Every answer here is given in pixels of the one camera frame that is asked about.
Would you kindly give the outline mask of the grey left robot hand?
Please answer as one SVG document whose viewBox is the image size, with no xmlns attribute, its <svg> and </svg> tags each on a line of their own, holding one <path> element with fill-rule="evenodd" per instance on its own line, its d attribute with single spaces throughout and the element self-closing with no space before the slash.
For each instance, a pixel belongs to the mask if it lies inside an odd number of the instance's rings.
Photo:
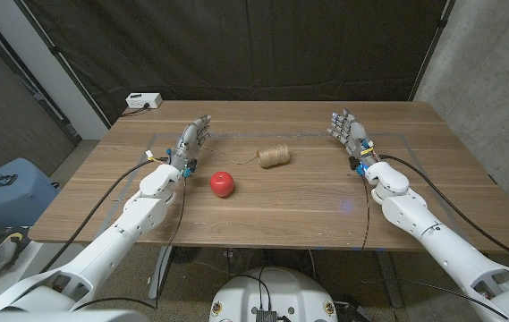
<svg viewBox="0 0 509 322">
<path fill-rule="evenodd" d="M 191 160 L 197 157 L 200 146 L 211 135 L 209 131 L 210 121 L 211 116 L 204 114 L 184 128 L 170 156 L 170 165 L 179 171 L 186 170 L 189 167 Z"/>
</svg>

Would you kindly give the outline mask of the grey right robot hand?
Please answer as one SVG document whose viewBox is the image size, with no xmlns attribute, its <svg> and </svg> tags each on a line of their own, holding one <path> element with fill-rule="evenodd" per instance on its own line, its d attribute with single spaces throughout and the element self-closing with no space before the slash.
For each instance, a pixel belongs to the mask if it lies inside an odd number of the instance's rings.
<svg viewBox="0 0 509 322">
<path fill-rule="evenodd" d="M 379 161 L 373 140 L 363 125 L 346 109 L 341 114 L 331 114 L 331 124 L 327 132 L 344 146 L 352 170 L 360 166 L 367 168 Z"/>
</svg>

